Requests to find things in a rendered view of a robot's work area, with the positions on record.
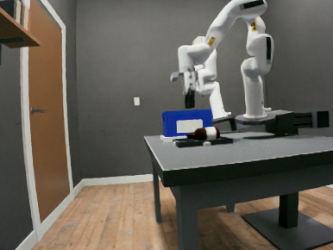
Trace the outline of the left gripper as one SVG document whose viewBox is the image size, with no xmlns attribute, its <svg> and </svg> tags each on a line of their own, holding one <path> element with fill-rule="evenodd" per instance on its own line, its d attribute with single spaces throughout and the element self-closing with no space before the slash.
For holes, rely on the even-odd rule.
<svg viewBox="0 0 333 250">
<path fill-rule="evenodd" d="M 185 108 L 195 108 L 193 96 L 197 92 L 195 72 L 183 72 L 183 74 L 180 73 L 180 76 L 182 76 L 183 94 L 185 95 Z"/>
</svg>

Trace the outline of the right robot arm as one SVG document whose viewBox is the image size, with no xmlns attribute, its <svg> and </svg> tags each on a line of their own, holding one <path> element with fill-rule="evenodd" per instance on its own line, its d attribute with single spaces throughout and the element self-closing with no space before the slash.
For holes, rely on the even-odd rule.
<svg viewBox="0 0 333 250">
<path fill-rule="evenodd" d="M 229 113 L 224 112 L 223 102 L 220 95 L 219 83 L 204 82 L 216 79 L 217 77 L 216 58 L 217 58 L 217 51 L 215 49 L 205 63 L 199 64 L 201 66 L 195 66 L 195 78 L 198 81 L 199 94 L 201 95 L 212 94 L 210 96 L 210 106 L 212 109 L 214 119 L 218 118 L 219 116 L 222 117 L 230 115 L 230 112 Z M 197 79 L 197 73 L 198 73 L 198 79 Z"/>
</svg>

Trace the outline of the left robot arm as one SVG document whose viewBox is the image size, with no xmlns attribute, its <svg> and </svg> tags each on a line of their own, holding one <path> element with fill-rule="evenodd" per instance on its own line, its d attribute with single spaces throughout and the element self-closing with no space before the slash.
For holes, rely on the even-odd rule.
<svg viewBox="0 0 333 250">
<path fill-rule="evenodd" d="M 176 81 L 180 73 L 195 72 L 194 60 L 199 64 L 206 62 L 236 19 L 241 16 L 248 24 L 247 52 L 255 56 L 242 63 L 247 114 L 243 117 L 246 119 L 267 117 L 266 113 L 271 111 L 271 108 L 264 108 L 261 76 L 270 71 L 274 43 L 273 38 L 265 34 L 265 24 L 259 17 L 266 10 L 265 0 L 231 1 L 211 24 L 203 43 L 179 48 L 179 74 L 173 72 L 171 82 Z"/>
</svg>

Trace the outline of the dark brown bottle with white label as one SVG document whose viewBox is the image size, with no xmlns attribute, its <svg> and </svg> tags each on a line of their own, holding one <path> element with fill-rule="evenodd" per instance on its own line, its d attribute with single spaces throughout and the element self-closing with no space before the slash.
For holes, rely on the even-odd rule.
<svg viewBox="0 0 333 250">
<path fill-rule="evenodd" d="M 194 133 L 186 134 L 187 139 L 195 141 L 220 139 L 220 131 L 217 127 L 197 128 Z"/>
</svg>

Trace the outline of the blue box with white label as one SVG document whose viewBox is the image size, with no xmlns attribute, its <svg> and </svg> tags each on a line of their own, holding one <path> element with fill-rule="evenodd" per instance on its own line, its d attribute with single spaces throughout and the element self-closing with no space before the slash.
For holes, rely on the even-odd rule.
<svg viewBox="0 0 333 250">
<path fill-rule="evenodd" d="M 165 137 L 186 136 L 197 128 L 212 127 L 211 109 L 165 111 L 162 120 Z"/>
</svg>

